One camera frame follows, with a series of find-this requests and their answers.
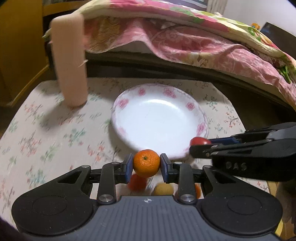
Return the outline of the red cherry tomato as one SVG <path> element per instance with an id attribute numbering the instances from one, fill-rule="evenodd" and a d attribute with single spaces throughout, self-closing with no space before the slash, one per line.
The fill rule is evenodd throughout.
<path id="1" fill-rule="evenodd" d="M 190 146 L 209 145 L 209 144 L 211 144 L 211 141 L 206 138 L 202 138 L 202 137 L 194 137 L 190 141 Z"/>

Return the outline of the brown longan fruit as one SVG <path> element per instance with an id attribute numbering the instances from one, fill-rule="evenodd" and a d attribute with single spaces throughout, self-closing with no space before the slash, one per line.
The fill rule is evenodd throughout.
<path id="1" fill-rule="evenodd" d="M 152 194 L 154 196 L 173 195 L 174 187 L 171 184 L 159 183 L 155 186 Z"/>

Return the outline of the small orange mandarin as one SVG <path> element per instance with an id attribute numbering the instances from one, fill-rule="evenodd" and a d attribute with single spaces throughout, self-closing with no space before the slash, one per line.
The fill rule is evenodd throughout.
<path id="1" fill-rule="evenodd" d="M 142 178 L 149 178 L 158 173 L 160 168 L 159 155 L 150 149 L 141 150 L 133 158 L 133 169 Z"/>

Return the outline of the white floral plate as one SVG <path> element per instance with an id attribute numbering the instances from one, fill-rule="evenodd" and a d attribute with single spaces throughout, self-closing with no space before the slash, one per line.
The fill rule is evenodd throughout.
<path id="1" fill-rule="evenodd" d="M 170 159 L 188 156 L 190 140 L 207 138 L 205 112 L 191 95 L 169 85 L 141 84 L 121 93 L 113 103 L 111 122 L 132 150 L 150 149 Z"/>

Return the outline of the floral tablecloth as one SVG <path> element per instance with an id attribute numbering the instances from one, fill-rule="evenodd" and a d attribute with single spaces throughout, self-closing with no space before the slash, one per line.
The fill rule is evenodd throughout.
<path id="1" fill-rule="evenodd" d="M 232 103 L 211 83 L 196 80 L 89 78 L 87 103 L 64 105 L 57 81 L 41 82 L 16 112 L 1 138 L 1 218 L 14 225 L 13 202 L 81 165 L 101 168 L 132 152 L 116 135 L 111 108 L 126 89 L 144 83 L 177 87 L 199 102 L 208 120 L 208 138 L 245 131 Z"/>

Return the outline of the pink floral quilt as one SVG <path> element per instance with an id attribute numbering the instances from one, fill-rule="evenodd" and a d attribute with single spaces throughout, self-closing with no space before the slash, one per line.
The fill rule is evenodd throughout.
<path id="1" fill-rule="evenodd" d="M 222 72 L 295 106 L 295 59 L 242 22 L 168 1 L 89 1 L 77 13 L 87 52 L 138 42 L 142 52 Z"/>

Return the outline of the pink ribbed cylinder bottle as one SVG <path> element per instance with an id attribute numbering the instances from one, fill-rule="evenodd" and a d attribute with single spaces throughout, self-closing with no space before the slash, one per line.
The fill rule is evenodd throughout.
<path id="1" fill-rule="evenodd" d="M 87 101 L 88 87 L 84 50 L 84 18 L 72 13 L 51 21 L 52 54 L 60 89 L 67 106 Z"/>

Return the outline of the wooden desk cabinet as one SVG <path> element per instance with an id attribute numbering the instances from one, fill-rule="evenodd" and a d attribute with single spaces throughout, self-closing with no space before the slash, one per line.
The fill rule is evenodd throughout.
<path id="1" fill-rule="evenodd" d="M 48 69 L 43 18 L 86 1 L 1 1 L 1 106 L 13 106 Z"/>

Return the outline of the dark bed frame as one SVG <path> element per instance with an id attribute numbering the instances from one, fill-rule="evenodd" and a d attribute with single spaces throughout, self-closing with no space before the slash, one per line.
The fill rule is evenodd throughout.
<path id="1" fill-rule="evenodd" d="M 210 82 L 231 101 L 248 130 L 295 121 L 295 110 L 280 97 L 274 86 L 223 71 L 163 60 L 141 41 L 104 53 L 86 52 L 85 57 L 88 77 Z"/>

